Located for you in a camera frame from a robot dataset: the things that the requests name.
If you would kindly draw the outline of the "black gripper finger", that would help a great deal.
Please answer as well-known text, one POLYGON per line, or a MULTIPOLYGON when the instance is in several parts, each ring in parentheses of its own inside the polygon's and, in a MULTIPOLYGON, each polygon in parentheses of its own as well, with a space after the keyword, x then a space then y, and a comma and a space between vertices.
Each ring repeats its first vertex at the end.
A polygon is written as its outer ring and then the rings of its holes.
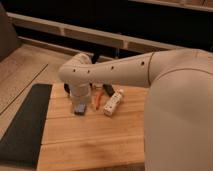
POLYGON ((103 88, 109 97, 111 97, 115 93, 115 91, 111 85, 104 84, 103 88))

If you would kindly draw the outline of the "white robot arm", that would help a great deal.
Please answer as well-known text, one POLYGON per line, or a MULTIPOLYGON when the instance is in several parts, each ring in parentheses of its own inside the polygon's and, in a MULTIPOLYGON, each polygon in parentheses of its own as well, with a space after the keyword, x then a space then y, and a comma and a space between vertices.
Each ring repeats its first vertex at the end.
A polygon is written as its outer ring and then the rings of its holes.
POLYGON ((213 171, 213 53, 176 49, 97 64, 80 53, 59 77, 75 103, 90 100, 91 83, 147 87, 146 171, 213 171))

